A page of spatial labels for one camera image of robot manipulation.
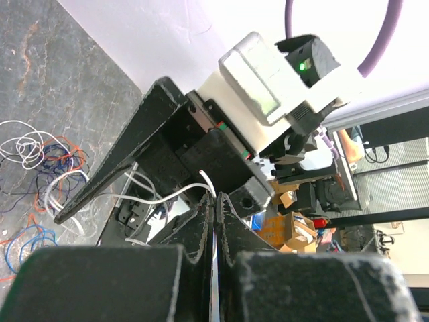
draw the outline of purple cable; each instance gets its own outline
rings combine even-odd
[[[358,67],[358,71],[362,74],[363,77],[367,77],[369,74],[371,74],[383,56],[387,46],[389,45],[390,40],[395,33],[397,22],[400,18],[403,2],[404,0],[389,0],[383,25],[381,26],[377,39],[375,40],[374,45],[363,60],[362,64],[360,64]],[[293,0],[286,0],[284,8],[284,29],[286,38],[292,37],[293,4]]]
[[[321,127],[318,127],[316,129],[316,132],[323,140],[323,142],[326,143],[326,145],[330,148],[330,151],[334,155],[334,160],[338,160],[340,154],[338,153],[338,150],[336,149],[336,147],[334,147],[328,136],[324,133],[323,129]]]

